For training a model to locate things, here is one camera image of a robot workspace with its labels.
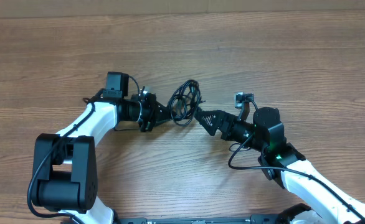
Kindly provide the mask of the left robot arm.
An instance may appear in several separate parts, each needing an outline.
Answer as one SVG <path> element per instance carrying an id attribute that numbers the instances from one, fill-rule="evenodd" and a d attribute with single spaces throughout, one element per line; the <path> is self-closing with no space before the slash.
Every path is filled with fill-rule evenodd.
<path id="1" fill-rule="evenodd" d="M 121 121 L 138 123 L 145 132 L 173 116 L 142 87 L 128 98 L 131 79 L 126 73 L 108 72 L 105 87 L 84 99 L 86 108 L 72 124 L 37 137 L 26 197 L 34 216 L 67 217 L 72 223 L 116 222 L 114 209 L 98 196 L 98 143 Z"/>

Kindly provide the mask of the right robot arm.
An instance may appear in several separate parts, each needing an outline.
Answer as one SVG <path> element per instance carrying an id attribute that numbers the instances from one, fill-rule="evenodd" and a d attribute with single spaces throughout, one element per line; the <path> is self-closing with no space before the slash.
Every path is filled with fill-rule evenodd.
<path id="1" fill-rule="evenodd" d="M 223 140 L 260 152 L 256 169 L 301 198 L 325 223 L 365 223 L 365 203 L 323 177 L 287 141 L 278 109 L 256 109 L 252 123 L 221 110 L 199 110 L 195 118 L 211 136 L 220 131 Z"/>

